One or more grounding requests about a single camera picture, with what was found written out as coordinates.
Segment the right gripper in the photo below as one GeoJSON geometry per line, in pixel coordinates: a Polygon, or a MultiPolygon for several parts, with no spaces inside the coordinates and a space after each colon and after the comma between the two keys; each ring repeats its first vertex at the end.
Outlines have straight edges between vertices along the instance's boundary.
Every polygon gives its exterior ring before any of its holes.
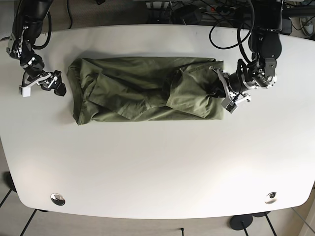
{"type": "Polygon", "coordinates": [[[54,94],[57,96],[65,96],[66,87],[62,82],[61,72],[56,70],[54,72],[44,72],[43,74],[31,78],[26,72],[24,72],[22,77],[22,84],[19,86],[20,94],[23,97],[30,97],[31,88],[34,85],[38,85],[42,90],[45,91],[54,91],[54,94]]]}

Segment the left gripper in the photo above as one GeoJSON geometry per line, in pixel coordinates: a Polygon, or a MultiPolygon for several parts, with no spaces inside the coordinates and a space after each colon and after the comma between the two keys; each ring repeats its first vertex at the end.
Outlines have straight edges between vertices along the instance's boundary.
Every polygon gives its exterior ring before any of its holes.
{"type": "Polygon", "coordinates": [[[222,98],[221,105],[228,112],[233,113],[241,102],[251,101],[251,95],[247,91],[252,89],[252,82],[245,80],[242,69],[237,69],[233,74],[212,66],[209,69],[217,76],[210,87],[209,94],[212,97],[222,98]]]}

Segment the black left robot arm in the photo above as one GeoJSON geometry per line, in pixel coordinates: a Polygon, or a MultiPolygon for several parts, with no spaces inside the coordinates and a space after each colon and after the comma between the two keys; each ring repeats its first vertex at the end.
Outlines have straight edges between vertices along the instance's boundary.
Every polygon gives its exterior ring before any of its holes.
{"type": "Polygon", "coordinates": [[[236,27],[237,43],[242,58],[237,61],[233,74],[214,69],[218,76],[211,95],[223,98],[221,105],[233,113],[238,104],[250,101],[248,91],[267,89],[276,84],[277,59],[282,45],[282,8],[280,0],[249,0],[238,7],[229,19],[236,27]]]}

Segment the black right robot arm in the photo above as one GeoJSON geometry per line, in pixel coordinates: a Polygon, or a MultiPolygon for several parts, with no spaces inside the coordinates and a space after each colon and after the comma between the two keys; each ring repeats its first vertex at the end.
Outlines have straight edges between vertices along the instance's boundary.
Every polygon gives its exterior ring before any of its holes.
{"type": "Polygon", "coordinates": [[[21,0],[18,3],[6,52],[11,58],[18,60],[24,70],[22,83],[19,86],[23,97],[31,95],[31,87],[34,85],[39,85],[45,91],[53,90],[57,96],[66,94],[61,72],[45,71],[42,57],[35,53],[36,50],[44,49],[50,42],[52,18],[49,9],[51,5],[51,0],[21,0]],[[38,46],[35,42],[42,32],[45,18],[48,18],[48,35],[45,43],[38,46]]]}

